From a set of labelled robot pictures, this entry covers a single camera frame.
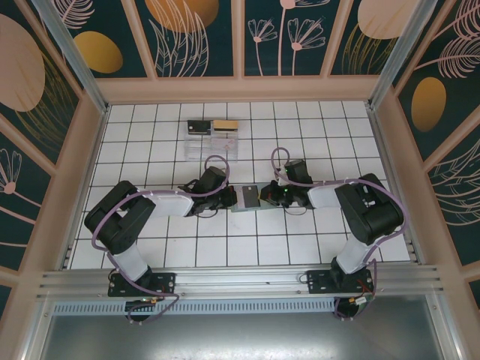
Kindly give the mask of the black VIP card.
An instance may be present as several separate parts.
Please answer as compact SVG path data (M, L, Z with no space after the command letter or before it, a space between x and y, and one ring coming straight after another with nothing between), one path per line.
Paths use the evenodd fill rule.
M243 186L241 190L244 207L246 209L254 209L260 207L258 187L256 185Z

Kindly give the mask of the green leather card holder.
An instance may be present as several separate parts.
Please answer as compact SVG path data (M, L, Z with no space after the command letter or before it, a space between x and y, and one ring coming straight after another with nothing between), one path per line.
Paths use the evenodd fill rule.
M269 209L275 209L275 206L268 204L260 199L260 190L266 186L268 183L258 183L258 184L237 184L233 187L235 188L237 203L230 209L232 212L252 212L252 211L263 211ZM242 187L247 185L256 185L258 187L259 194L259 208L245 208L244 200L242 196Z

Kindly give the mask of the clear acrylic card organizer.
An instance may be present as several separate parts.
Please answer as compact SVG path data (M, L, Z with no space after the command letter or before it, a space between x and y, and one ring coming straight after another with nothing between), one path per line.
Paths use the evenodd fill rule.
M188 134L188 122L187 122L187 134L184 137L184 156L189 161L204 161L209 156L219 155L228 161L237 161L239 156L239 129L236 132L216 132L213 130L211 122L211 134L210 135L189 135ZM211 137L227 137L238 139L238 151L235 152L220 152L213 151L211 148Z

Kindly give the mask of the white card pink blossom print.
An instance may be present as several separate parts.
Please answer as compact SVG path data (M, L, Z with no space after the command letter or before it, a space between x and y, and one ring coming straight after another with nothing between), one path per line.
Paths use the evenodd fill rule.
M237 152L238 139L227 137L211 137L211 149L215 152Z

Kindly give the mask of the gold card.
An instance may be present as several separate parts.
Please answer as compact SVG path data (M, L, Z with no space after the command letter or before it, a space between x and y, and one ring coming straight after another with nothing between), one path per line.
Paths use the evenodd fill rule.
M236 132L239 129L239 124L236 120L213 120L213 130L216 132Z

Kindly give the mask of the grey metal sheet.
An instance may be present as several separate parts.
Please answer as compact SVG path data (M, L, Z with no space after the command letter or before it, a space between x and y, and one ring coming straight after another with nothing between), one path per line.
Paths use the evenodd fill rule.
M331 313L55 316L40 360L464 360L421 297L376 300L342 321Z

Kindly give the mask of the aluminium mounting rail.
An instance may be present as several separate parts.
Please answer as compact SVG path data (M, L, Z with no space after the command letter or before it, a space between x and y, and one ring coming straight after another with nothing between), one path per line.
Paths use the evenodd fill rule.
M306 298L309 270L328 265L267 265L237 267L165 268L175 277L175 293L181 299ZM107 269L47 271L34 294L39 299L105 299ZM413 296L441 293L442 281L434 265L414 262L380 262L377 265L378 296Z

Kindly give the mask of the aluminium side rail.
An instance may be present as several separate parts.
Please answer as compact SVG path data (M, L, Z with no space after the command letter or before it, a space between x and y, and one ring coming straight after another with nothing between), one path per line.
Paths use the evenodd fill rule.
M379 151L379 158L385 172L385 187L390 190L407 207L407 201L403 194L403 189L398 178L398 172L395 169L392 152L386 140L385 131L380 122L377 112L367 107L367 114L372 127L373 136ZM386 262L409 262L419 264L419 255L416 250L415 233L412 231L411 224L406 226L404 232L391 238L379 245L378 250L382 255L382 260Z
M71 248L74 244L77 231L82 220L83 204L89 192L89 184L92 178L95 162L98 156L104 131L107 125L107 119L110 114L110 108L107 107L100 115L98 120L92 125L88 125L84 130L77 130L74 135L77 138L73 140L73 154L67 156L67 165L72 176L75 179L69 180L71 200L68 222L65 225L64 236L61 247L59 248L58 259L55 269L62 271L66 259L71 255Z

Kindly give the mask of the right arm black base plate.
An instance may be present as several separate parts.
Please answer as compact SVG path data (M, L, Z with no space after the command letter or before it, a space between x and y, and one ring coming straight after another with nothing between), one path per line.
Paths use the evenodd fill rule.
M310 294L355 295L374 291L373 276L366 268L353 274L344 274L340 269L310 270L306 275Z

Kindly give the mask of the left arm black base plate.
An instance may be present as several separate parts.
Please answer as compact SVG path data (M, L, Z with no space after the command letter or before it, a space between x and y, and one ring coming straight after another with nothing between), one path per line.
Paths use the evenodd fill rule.
M174 293L176 285L175 273L147 272L136 284L149 291L156 293ZM109 288L107 291L109 297L143 297L152 296L149 292L143 292L132 286L119 273L113 273L109 276Z

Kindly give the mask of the aluminium corner post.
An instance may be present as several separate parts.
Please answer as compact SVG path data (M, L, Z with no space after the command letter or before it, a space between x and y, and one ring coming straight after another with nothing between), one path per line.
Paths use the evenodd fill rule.
M99 89L92 72L83 60L80 51L74 43L74 39L61 21L54 5L50 0L31 1L40 17L45 22L46 27L49 29L55 41L65 54L67 61L70 63L84 89L91 97L94 105L98 108L101 114L104 114L107 110L108 102L101 94L101 90Z
M431 18L437 2L438 0L419 0L415 6L368 98L368 109L372 112L375 112L382 103L401 66Z

